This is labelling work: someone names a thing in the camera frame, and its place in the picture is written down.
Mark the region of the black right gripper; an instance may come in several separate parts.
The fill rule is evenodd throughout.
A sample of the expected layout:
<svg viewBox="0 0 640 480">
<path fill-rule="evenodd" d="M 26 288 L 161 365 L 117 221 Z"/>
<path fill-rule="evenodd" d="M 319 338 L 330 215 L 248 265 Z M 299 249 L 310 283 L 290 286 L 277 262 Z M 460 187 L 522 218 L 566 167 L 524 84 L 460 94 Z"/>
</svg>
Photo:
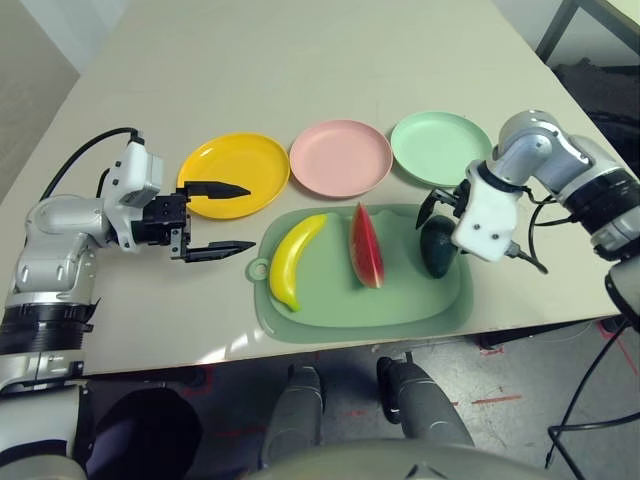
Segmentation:
<svg viewBox="0 0 640 480">
<path fill-rule="evenodd" d="M 463 180 L 459 185 L 457 185 L 452 192 L 447 192 L 442 189 L 435 189 L 421 204 L 416 219 L 415 228 L 419 229 L 426 223 L 426 221 L 433 214 L 434 207 L 437 202 L 451 206 L 453 208 L 453 216 L 456 218 L 461 218 L 466 211 L 467 203 L 469 201 L 470 189 L 471 185 L 467 179 Z"/>
</svg>

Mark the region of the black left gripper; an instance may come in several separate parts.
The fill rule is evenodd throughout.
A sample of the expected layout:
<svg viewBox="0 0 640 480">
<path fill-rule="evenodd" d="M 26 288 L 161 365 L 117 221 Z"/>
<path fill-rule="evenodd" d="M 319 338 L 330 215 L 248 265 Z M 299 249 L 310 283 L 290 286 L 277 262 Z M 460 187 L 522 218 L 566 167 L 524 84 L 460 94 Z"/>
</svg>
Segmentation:
<svg viewBox="0 0 640 480">
<path fill-rule="evenodd" d="M 169 246 L 172 259 L 185 263 L 222 260 L 242 253 L 256 245 L 251 241 L 217 241 L 206 247 L 188 248 L 191 240 L 191 219 L 187 213 L 188 199 L 205 196 L 208 199 L 233 199 L 248 196 L 244 187 L 218 181 L 185 181 L 176 193 L 156 196 L 142 211 L 142 218 L 132 222 L 133 240 L 137 244 Z"/>
</svg>

